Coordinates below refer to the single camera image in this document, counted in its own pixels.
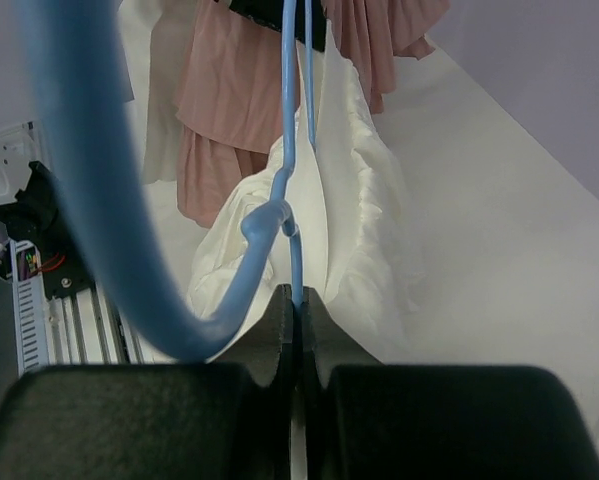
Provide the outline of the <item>white ruffled blouse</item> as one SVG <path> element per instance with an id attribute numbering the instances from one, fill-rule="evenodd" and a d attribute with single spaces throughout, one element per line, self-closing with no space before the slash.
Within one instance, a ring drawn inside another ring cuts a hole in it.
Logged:
<path id="1" fill-rule="evenodd" d="M 331 22 L 325 38 L 325 52 L 313 57 L 316 156 L 302 92 L 286 199 L 302 237 L 304 285 L 370 354 L 392 363 L 405 356 L 405 316 L 415 310 L 409 289 L 423 277 L 415 214 L 400 163 L 375 129 L 357 70 L 340 54 Z M 279 138 L 266 169 L 233 189 L 197 248 L 185 297 L 194 313 L 209 315 L 224 296 L 246 249 L 241 221 L 267 200 L 282 146 Z M 274 288 L 290 283 L 282 233 L 268 259 L 239 336 L 261 318 Z"/>

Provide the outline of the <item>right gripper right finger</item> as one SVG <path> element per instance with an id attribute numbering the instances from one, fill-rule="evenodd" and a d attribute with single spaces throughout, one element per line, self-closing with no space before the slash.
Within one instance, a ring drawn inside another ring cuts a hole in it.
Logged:
<path id="1" fill-rule="evenodd" d="M 312 479 L 599 479 L 579 409 L 521 365 L 385 365 L 313 289 L 301 313 Z"/>

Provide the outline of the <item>blue hanger of blouse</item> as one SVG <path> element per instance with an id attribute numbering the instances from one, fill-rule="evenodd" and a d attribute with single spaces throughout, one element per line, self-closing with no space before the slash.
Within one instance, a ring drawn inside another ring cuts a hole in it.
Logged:
<path id="1" fill-rule="evenodd" d="M 278 234 L 290 244 L 291 293 L 303 302 L 302 245 L 285 194 L 296 161 L 295 11 L 281 28 L 283 163 L 267 202 L 241 224 L 244 257 L 217 310 L 193 315 L 158 256 L 122 105 L 116 23 L 105 1 L 19 1 L 36 106 L 46 127 L 56 187 L 92 273 L 127 321 L 173 359 L 200 362 L 240 330 Z"/>

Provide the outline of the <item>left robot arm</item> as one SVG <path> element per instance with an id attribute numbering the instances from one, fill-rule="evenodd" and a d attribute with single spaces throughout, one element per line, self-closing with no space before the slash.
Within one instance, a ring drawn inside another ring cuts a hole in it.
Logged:
<path id="1" fill-rule="evenodd" d="M 224 4 L 223 10 L 248 19 L 248 27 L 255 23 L 271 31 L 281 31 L 285 1 L 211 1 L 211 6 Z M 325 46 L 326 19 L 319 1 L 308 1 L 313 10 L 309 18 L 310 33 L 314 34 L 313 48 L 322 51 Z M 14 240 L 51 242 L 44 238 L 67 238 L 65 222 L 59 212 L 53 191 L 53 175 L 40 161 L 26 159 L 23 154 L 0 141 L 0 222 L 7 226 Z"/>

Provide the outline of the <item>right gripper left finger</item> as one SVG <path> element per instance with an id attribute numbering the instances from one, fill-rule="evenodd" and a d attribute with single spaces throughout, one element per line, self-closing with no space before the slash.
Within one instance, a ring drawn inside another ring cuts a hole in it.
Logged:
<path id="1" fill-rule="evenodd" d="M 73 365 L 23 375 L 0 407 L 0 479 L 287 479 L 293 307 L 207 364 Z"/>

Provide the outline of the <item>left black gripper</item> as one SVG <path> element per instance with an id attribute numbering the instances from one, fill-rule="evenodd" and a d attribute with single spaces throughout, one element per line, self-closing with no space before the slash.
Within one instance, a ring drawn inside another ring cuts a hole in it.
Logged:
<path id="1" fill-rule="evenodd" d="M 231 0 L 227 1 L 228 8 L 258 25 L 282 32 L 284 0 Z M 311 0 L 311 10 L 306 15 L 307 1 L 295 1 L 295 38 L 306 44 L 307 27 L 311 28 L 312 48 L 324 51 L 326 45 L 327 18 L 320 0 Z"/>

